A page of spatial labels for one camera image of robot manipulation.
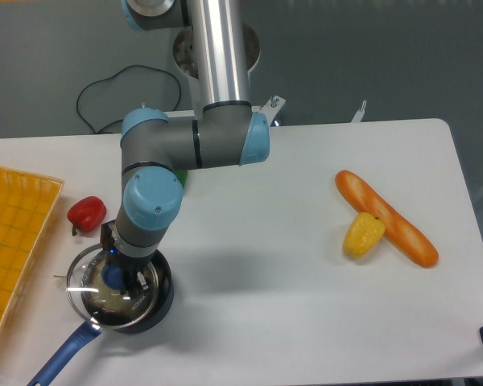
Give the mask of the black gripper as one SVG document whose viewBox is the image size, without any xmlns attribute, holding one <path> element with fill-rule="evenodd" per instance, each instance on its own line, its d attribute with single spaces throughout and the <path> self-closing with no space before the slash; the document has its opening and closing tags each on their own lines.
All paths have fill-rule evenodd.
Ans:
<svg viewBox="0 0 483 386">
<path fill-rule="evenodd" d="M 158 245 L 138 247 L 129 244 L 120 236 L 115 223 L 101 226 L 100 244 L 105 254 L 101 271 L 103 282 L 112 290 L 120 290 L 122 296 L 130 296 L 131 310 L 139 312 L 150 289 L 150 282 L 142 271 Z"/>
</svg>

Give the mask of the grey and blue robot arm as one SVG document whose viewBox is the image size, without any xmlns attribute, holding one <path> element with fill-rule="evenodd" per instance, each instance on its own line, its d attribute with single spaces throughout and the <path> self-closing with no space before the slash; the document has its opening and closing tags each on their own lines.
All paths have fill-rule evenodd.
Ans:
<svg viewBox="0 0 483 386">
<path fill-rule="evenodd" d="M 252 110 L 249 67 L 236 1 L 183 1 L 192 29 L 200 113 L 172 120 L 140 108 L 122 123 L 122 203 L 101 231 L 102 289 L 142 304 L 158 285 L 151 259 L 177 217 L 184 189 L 178 173 L 265 161 L 266 116 Z"/>
</svg>

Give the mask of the green object behind arm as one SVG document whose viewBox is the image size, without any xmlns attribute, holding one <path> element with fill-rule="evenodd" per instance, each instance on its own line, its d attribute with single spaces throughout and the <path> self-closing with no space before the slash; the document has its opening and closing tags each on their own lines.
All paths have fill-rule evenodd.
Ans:
<svg viewBox="0 0 483 386">
<path fill-rule="evenodd" d="M 187 170 L 178 171 L 175 173 L 175 175 L 179 180 L 182 188 L 184 189 L 186 187 L 186 182 L 188 180 L 188 171 Z"/>
</svg>

